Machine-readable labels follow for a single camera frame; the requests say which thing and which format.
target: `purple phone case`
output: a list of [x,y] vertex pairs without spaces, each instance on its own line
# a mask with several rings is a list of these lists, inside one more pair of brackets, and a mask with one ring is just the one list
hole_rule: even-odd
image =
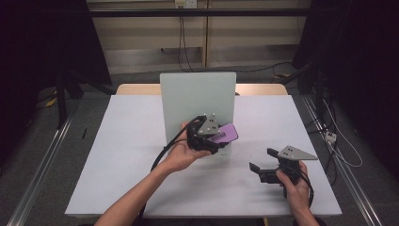
[[220,132],[216,135],[209,137],[208,140],[212,141],[213,143],[230,143],[236,139],[238,139],[237,131],[232,123],[223,125],[219,128]]

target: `white tabletop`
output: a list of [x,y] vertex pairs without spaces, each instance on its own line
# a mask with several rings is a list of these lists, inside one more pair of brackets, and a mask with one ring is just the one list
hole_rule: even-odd
[[[290,215],[279,185],[262,184],[249,170],[275,169],[266,149],[292,145],[314,154],[291,96],[237,96],[234,125],[239,134],[228,159],[208,156],[170,175],[150,198],[145,218],[277,217]],[[93,217],[150,171],[166,145],[161,96],[113,96],[66,214]],[[318,216],[341,209],[319,161],[304,161]]]

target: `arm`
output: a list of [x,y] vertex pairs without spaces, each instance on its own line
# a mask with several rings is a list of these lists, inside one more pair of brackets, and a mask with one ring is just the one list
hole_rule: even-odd
[[[299,161],[299,165],[301,170],[308,174],[308,170],[302,161]],[[290,178],[281,170],[277,170],[276,175],[287,189],[287,200],[290,204],[291,214],[296,219],[296,222],[299,225],[318,226],[319,224],[311,213],[309,207],[308,185],[302,179],[299,179],[299,182],[294,186]]]
[[[179,139],[186,138],[186,132],[179,137]],[[184,170],[198,158],[210,154],[207,151],[190,150],[186,141],[177,142],[166,159],[112,204],[95,225],[132,225],[141,208],[171,173]]]

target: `human hand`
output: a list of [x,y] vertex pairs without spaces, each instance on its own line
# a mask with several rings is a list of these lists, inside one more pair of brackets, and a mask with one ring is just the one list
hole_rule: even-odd
[[[181,129],[187,125],[187,122],[182,123]],[[177,138],[176,142],[167,158],[161,163],[167,167],[170,172],[184,170],[189,167],[195,160],[204,156],[210,155],[209,151],[194,151],[187,145],[186,130]]]
[[[306,165],[299,161],[302,172],[308,175]],[[285,185],[287,190],[287,200],[290,204],[291,214],[299,225],[318,225],[309,207],[309,187],[302,178],[294,185],[290,178],[280,169],[276,171],[279,180]]]

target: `white board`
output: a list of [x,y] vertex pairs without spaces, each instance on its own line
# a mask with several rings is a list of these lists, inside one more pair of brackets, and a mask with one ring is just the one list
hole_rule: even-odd
[[[219,125],[233,122],[235,73],[161,73],[162,104],[167,142],[180,131],[182,121],[215,114]],[[215,156],[229,156],[231,145]]]

